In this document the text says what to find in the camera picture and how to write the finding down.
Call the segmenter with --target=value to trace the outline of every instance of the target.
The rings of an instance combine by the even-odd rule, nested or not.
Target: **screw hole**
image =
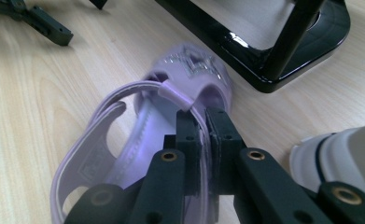
[[[255,161],[263,161],[265,158],[264,154],[258,151],[248,152],[248,157]]]
[[[342,187],[333,188],[333,195],[340,201],[352,205],[358,205],[362,203],[362,199],[354,191]]]
[[[161,154],[161,159],[163,161],[174,161],[177,155],[174,152],[164,152]]]
[[[95,206],[103,206],[112,201],[113,193],[109,190],[102,189],[92,194],[91,203]]]
[[[151,212],[147,214],[147,224],[161,223],[162,215],[158,212]]]
[[[309,223],[313,223],[313,218],[307,214],[306,212],[303,211],[296,211],[293,213],[293,216],[298,219],[299,222],[304,223],[304,224],[309,224]]]

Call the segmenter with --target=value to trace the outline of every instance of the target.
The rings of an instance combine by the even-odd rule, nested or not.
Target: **lavender sandal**
[[[109,152],[106,134],[126,109],[121,99],[134,93],[137,122],[116,159]],[[76,188],[108,183],[125,189],[145,176],[153,155],[162,149],[164,135],[175,134],[175,114],[180,109],[197,119],[203,144],[200,193],[192,199],[195,209],[187,209],[185,222],[207,223],[210,143],[204,110],[213,106],[228,112],[231,100],[231,81],[219,58],[191,44],[172,49],[144,80],[113,91],[95,110],[54,176],[50,194],[53,223],[65,221],[63,204]]]

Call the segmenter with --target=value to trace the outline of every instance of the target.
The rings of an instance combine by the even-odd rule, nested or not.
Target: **light wood surface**
[[[0,223],[50,223],[53,175],[103,97],[140,79],[181,42],[206,46],[152,0],[27,0],[74,33],[69,47],[0,15]],[[321,133],[365,125],[365,0],[347,0],[351,31],[325,62],[271,94],[228,66],[231,117],[250,147],[288,169],[292,146]],[[134,123],[131,104],[113,127],[120,143]],[[238,223],[222,197],[219,223]]]

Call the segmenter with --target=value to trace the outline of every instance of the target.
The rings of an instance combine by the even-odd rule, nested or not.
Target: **black plastic part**
[[[262,223],[331,223],[268,152],[244,148],[236,164]]]
[[[125,223],[133,209],[143,180],[127,189],[101,184],[88,189],[68,214],[65,224]]]
[[[166,134],[164,136],[162,148],[175,148],[175,139],[175,134]]]
[[[305,187],[302,187],[301,188],[304,190],[304,192],[311,198],[311,200],[313,200],[315,203],[316,203],[316,193],[313,192],[312,190],[310,189],[307,189]]]
[[[235,194],[235,183],[239,177],[235,159],[243,148],[243,139],[224,110],[207,108],[205,113],[211,138],[213,167],[211,186],[216,194]]]
[[[30,17],[23,17],[23,20],[55,44],[67,46],[74,36],[70,30],[54,20],[40,7],[33,7],[28,11],[28,15]],[[39,26],[36,23],[43,26],[46,32],[41,32],[42,29],[37,29]]]
[[[183,223],[184,180],[184,154],[174,149],[157,152],[128,223]]]
[[[55,44],[67,46],[74,36],[70,30],[54,20],[42,8],[34,6],[27,10],[22,0],[0,1],[0,14],[15,21],[25,21]]]
[[[255,49],[237,41],[241,37],[190,0],[156,1],[262,92],[279,89],[328,58],[350,29],[344,0],[327,0],[315,24],[305,32],[307,22],[316,16],[317,7],[324,0],[299,0],[274,47]]]
[[[263,223],[258,207],[246,190],[234,195],[233,206],[241,224]]]
[[[190,112],[176,113],[175,148],[185,155],[185,194],[194,195],[200,187],[200,137],[196,119]]]
[[[334,223],[365,224],[365,193],[342,182],[323,183],[317,204]]]
[[[107,0],[90,0],[98,9],[103,9]]]

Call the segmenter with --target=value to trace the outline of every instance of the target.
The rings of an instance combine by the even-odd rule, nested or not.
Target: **black metal stand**
[[[190,0],[156,1],[262,92],[279,89],[328,58],[350,29],[344,0],[299,0],[275,45],[260,50],[242,44],[236,33]]]

